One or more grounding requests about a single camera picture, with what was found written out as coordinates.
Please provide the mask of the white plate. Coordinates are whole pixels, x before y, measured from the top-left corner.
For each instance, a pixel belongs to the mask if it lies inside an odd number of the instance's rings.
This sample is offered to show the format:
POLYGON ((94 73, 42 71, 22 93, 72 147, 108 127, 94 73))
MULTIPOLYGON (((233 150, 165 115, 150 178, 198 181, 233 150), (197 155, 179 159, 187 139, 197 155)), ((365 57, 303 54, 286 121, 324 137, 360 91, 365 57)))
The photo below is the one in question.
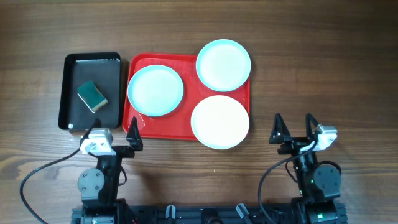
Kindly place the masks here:
POLYGON ((240 144, 249 131, 249 115, 234 98, 215 95, 193 109, 190 124, 194 136, 205 146, 224 150, 240 144))

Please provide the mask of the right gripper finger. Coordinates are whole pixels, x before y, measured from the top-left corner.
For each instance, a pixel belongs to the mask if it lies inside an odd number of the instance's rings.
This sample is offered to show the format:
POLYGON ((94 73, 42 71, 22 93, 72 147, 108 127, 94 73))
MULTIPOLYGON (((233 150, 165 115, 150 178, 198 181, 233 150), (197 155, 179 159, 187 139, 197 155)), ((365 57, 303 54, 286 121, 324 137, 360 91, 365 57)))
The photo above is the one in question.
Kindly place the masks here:
POLYGON ((280 113, 276 113, 274 116, 273 128, 269 138, 269 144, 283 144, 291 140, 292 137, 282 116, 280 115, 280 113))
POLYGON ((312 127, 316 128, 319 125, 319 122, 313 117, 311 113, 307 113, 305 116, 305 125, 307 139, 314 140, 315 136, 312 127))

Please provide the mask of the green yellow sponge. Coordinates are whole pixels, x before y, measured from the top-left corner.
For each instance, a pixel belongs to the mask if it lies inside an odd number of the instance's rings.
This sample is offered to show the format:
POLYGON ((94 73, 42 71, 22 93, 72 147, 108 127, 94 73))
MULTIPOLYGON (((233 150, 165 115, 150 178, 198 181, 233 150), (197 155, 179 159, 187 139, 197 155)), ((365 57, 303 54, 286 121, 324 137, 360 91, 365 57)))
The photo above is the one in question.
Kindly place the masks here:
POLYGON ((92 113, 96 113, 108 103, 105 96, 99 91, 93 81, 87 81, 77 88, 78 96, 92 113))

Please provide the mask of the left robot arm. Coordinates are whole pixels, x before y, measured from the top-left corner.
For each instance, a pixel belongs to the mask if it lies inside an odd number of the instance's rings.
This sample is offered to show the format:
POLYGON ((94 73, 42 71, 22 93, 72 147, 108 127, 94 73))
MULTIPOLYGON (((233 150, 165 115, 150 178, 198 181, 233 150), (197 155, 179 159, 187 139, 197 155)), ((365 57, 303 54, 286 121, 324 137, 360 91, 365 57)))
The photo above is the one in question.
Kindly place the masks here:
POLYGON ((118 199, 119 181, 124 158, 133 158, 143 150, 137 119, 133 118, 127 132, 127 146, 113 146, 110 129, 102 128, 96 119, 80 140, 80 151, 97 158, 95 168, 87 169, 78 178, 78 190, 83 203, 81 210, 72 214, 72 224, 133 224, 137 222, 134 212, 124 199, 118 199))

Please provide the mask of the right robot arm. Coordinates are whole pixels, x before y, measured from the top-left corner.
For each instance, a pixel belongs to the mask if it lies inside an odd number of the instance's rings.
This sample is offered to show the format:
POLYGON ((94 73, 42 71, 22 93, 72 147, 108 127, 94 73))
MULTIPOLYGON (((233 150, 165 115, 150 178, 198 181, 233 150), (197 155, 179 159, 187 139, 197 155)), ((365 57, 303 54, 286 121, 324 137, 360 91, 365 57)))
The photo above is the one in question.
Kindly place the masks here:
POLYGON ((320 124, 310 113, 305 117, 306 136, 291 136, 282 116, 277 113, 269 144, 278 144, 280 155, 290 157, 300 197, 291 201, 296 223, 345 223, 345 209, 335 199, 340 197, 341 167, 332 161, 318 161, 316 153, 329 148, 337 139, 333 126, 320 124))

